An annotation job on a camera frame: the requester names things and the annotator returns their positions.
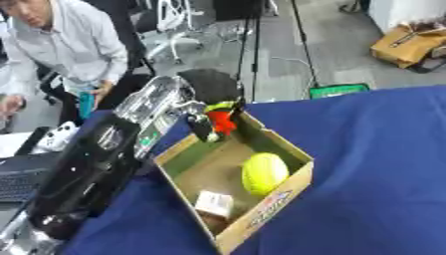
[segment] yellow tennis ball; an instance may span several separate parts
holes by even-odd
[[[287,165],[272,153],[257,153],[243,164],[242,182],[253,195],[268,195],[288,178]]]

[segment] black pole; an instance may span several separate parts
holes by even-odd
[[[304,32],[304,27],[302,26],[302,20],[301,16],[299,15],[298,5],[296,4],[296,0],[291,0],[293,11],[295,14],[296,22],[298,23],[299,33],[301,35],[302,44],[304,46],[305,54],[307,55],[307,61],[309,62],[310,66],[310,73],[312,75],[313,79],[313,86],[315,88],[319,88],[321,85],[318,82],[318,78],[316,76],[315,72],[315,66],[313,65],[312,57],[310,56],[309,46],[307,44],[307,35]]]
[[[257,87],[257,73],[259,72],[259,50],[260,50],[260,20],[262,18],[263,0],[260,0],[256,6],[256,41],[254,45],[254,63],[252,65],[253,72],[253,87],[252,87],[252,102],[256,101],[256,87]]]
[[[248,30],[249,30],[249,21],[251,19],[251,12],[246,16],[244,22],[244,31],[242,35],[242,48],[240,49],[239,63],[237,67],[237,74],[235,76],[235,80],[240,82],[242,79],[242,68],[243,68],[243,60],[245,58],[245,50],[246,50],[246,41],[248,41]]]

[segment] cardboard boxes on floor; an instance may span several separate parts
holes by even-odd
[[[265,129],[253,117],[244,113],[236,123],[237,131],[224,141],[204,143],[192,134],[155,160],[222,254],[232,252],[301,193],[310,184],[313,171],[313,159],[309,155]],[[279,155],[291,174],[266,197],[253,196],[242,185],[241,165],[256,152]],[[206,209],[194,209],[203,190],[232,197],[231,214],[227,220],[203,213]]]
[[[405,69],[421,63],[444,43],[446,28],[415,31],[411,25],[398,25],[371,46],[371,54]]]

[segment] open cardboard box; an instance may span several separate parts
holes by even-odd
[[[250,115],[243,113],[236,124],[237,130],[224,141],[205,143],[192,134],[155,160],[222,254],[232,252],[302,192],[310,184],[313,171],[313,159],[309,155],[265,129]],[[248,193],[241,180],[241,165],[257,152],[279,155],[290,170],[291,176],[266,197]],[[212,221],[205,220],[194,209],[202,190],[233,197],[234,207],[224,228],[216,231]]]

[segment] white wall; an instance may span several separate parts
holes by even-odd
[[[446,13],[446,0],[372,0],[369,14],[382,32],[401,22],[438,18]]]

